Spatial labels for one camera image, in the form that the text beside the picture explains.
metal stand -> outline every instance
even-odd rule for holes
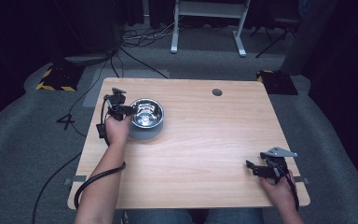
[[[233,36],[240,56],[245,57],[246,51],[241,41],[241,31],[248,12],[249,4],[250,0],[245,4],[187,2],[176,0],[171,53],[177,53],[178,51],[179,15],[187,15],[240,19],[238,31],[233,31]]]

metal bracket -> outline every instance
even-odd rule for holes
[[[281,147],[273,147],[272,149],[266,151],[265,154],[271,157],[297,157],[297,153],[288,151]]]

gray carpet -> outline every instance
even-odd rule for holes
[[[288,36],[256,59],[255,55],[269,43],[268,38],[263,31],[250,38],[250,31],[244,30],[242,40],[248,56],[241,58],[231,36],[233,29],[186,30],[180,34],[175,55],[170,54],[169,36],[144,48],[125,50],[154,68],[167,71],[170,78],[255,80],[258,70],[280,68],[293,38]],[[122,51],[118,56],[124,63],[124,73],[148,70]],[[113,63],[121,69],[117,57]],[[31,222],[39,190],[81,151],[85,142],[85,137],[73,127],[65,131],[56,120],[66,115],[87,91],[102,65],[86,68],[76,92],[37,91],[35,87],[48,66],[30,74],[24,83],[26,94],[0,113],[0,223]],[[112,73],[108,65],[103,71]],[[310,181],[307,189],[311,203],[300,208],[300,214],[306,223],[358,223],[358,173],[330,122],[309,98],[309,81],[303,76],[292,80],[298,96],[270,95],[270,100],[290,148],[299,155],[298,168]],[[82,98],[72,114],[76,129],[87,134],[94,108],[83,104]],[[75,174],[77,164],[78,159],[51,180],[40,199],[36,223],[73,222],[76,212],[66,205],[69,187],[63,181]],[[263,213],[266,223],[280,223],[274,208],[265,208]]]

finger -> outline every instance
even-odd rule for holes
[[[263,189],[265,189],[265,190],[273,189],[273,186],[270,185],[270,183],[267,181],[266,178],[258,177],[258,180],[260,181],[260,184],[263,187]]]

stand leg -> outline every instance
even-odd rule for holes
[[[268,45],[268,47],[266,47],[265,49],[263,49],[259,54],[257,54],[257,56],[255,56],[256,58],[260,57],[260,55],[262,55],[264,52],[266,52],[269,48],[271,48],[276,42],[280,41],[283,37],[286,36],[287,33],[289,33],[290,30],[285,30],[283,35],[281,35],[280,37],[276,38],[274,40],[274,42],[270,43]]]
[[[243,7],[240,24],[238,25],[238,31],[232,32],[232,34],[234,35],[235,43],[237,44],[238,53],[240,54],[241,57],[246,56],[246,51],[245,51],[245,48],[243,47],[243,44],[241,41],[241,32],[242,32],[243,23],[245,22],[246,14],[248,13],[249,3],[250,3],[249,0],[246,1],[245,5]]]
[[[178,52],[178,39],[179,39],[179,0],[176,0],[171,53]]]

